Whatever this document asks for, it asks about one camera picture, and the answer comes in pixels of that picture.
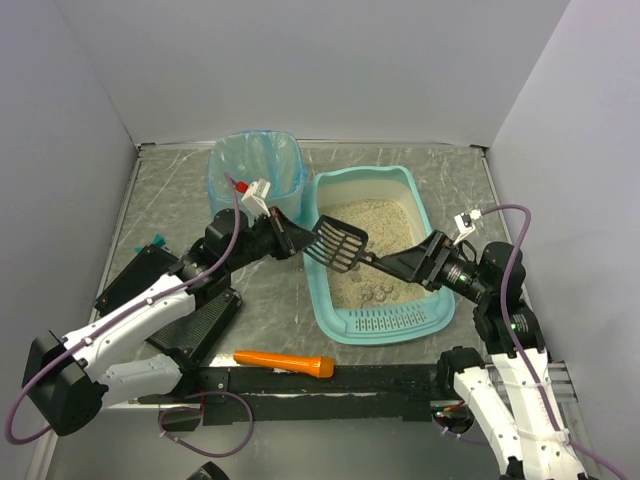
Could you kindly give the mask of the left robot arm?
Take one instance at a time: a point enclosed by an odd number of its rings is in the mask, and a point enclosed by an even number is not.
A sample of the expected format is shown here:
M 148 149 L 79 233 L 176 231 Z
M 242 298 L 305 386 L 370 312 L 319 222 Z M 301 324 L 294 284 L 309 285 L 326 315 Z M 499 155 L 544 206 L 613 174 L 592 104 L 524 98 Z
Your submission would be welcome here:
M 113 404 L 172 391 L 185 369 L 171 356 L 127 364 L 119 358 L 216 298 L 233 272 L 267 256 L 289 259 L 316 238 L 276 207 L 254 221 L 239 209 L 219 212 L 204 235 L 137 296 L 62 338 L 48 331 L 34 339 L 20 398 L 29 398 L 49 429 L 66 436 Z

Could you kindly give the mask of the trash bin with blue bag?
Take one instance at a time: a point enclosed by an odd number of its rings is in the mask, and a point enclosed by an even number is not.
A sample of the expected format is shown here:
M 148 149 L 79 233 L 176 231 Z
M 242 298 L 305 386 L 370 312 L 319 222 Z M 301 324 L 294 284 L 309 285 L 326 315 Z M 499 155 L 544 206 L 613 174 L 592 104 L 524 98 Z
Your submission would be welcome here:
M 250 184 L 260 179 L 271 183 L 266 203 L 297 221 L 309 174 L 297 140 L 287 132 L 251 130 L 229 135 L 211 149 L 207 166 L 207 193 L 212 214 L 233 206 L 224 177 Z

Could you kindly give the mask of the black litter scoop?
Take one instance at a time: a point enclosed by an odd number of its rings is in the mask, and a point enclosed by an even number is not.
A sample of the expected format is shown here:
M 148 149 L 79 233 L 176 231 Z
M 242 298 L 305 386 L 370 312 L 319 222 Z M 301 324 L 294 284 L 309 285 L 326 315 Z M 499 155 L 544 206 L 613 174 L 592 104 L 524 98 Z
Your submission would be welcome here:
M 338 273 L 354 270 L 360 263 L 374 266 L 379 258 L 368 252 L 369 235 L 362 229 L 327 215 L 321 215 L 312 233 L 314 242 L 304 253 Z

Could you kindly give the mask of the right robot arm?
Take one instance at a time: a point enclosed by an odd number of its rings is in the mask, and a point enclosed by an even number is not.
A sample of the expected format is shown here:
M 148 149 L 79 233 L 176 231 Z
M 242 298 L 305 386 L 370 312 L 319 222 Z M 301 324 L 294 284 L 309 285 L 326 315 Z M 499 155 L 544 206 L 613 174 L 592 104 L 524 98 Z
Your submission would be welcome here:
M 437 380 L 467 403 L 503 479 L 586 479 L 588 473 L 562 422 L 537 317 L 523 298 L 521 252 L 506 242 L 470 259 L 461 245 L 433 232 L 422 243 L 379 259 L 388 274 L 429 291 L 446 287 L 474 303 L 473 322 L 505 398 L 470 347 L 441 354 Z

